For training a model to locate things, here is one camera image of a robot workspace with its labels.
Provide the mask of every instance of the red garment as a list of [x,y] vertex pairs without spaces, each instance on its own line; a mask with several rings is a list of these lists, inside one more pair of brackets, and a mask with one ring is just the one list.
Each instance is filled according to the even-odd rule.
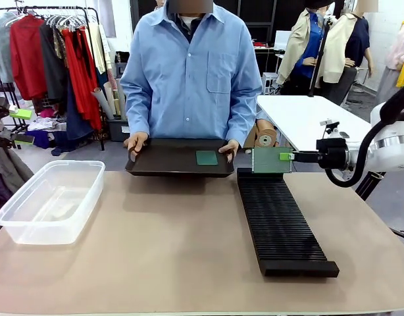
[[91,122],[92,128],[101,129],[99,103],[91,92],[98,88],[95,64],[86,41],[86,31],[63,30],[69,74],[75,93],[78,112]]
[[43,20],[27,15],[11,26],[10,48],[13,78],[23,99],[47,92],[39,27]]

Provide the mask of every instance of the blue shirt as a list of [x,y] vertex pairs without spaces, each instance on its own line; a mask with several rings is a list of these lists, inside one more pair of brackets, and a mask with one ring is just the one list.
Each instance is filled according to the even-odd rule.
[[306,76],[307,78],[313,77],[314,66],[303,65],[303,60],[309,57],[317,58],[319,54],[320,42],[322,41],[323,34],[322,28],[318,25],[318,16],[314,12],[309,12],[310,14],[310,36],[309,43],[307,44],[304,54],[301,56],[300,60],[294,66],[293,74],[300,74]]
[[167,16],[166,5],[142,17],[120,83],[130,133],[151,138],[237,140],[255,123],[262,82],[249,30],[214,5],[192,40]]

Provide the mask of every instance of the green square tile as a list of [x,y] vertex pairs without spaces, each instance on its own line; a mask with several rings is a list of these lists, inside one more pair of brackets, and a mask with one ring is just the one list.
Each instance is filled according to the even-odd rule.
[[196,151],[196,161],[199,166],[218,166],[215,151]]

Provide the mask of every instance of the green card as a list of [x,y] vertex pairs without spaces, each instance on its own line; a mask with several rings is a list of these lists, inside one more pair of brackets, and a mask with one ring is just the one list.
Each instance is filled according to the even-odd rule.
[[287,147],[253,148],[252,171],[254,173],[289,173],[292,151],[292,148]]
[[218,166],[215,151],[196,151],[196,161],[199,166]]

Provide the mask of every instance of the plastic storage bin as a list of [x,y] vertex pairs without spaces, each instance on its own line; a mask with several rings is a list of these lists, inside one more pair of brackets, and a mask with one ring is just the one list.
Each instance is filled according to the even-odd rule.
[[0,210],[0,225],[17,244],[71,244],[103,190],[104,163],[53,161],[38,171]]

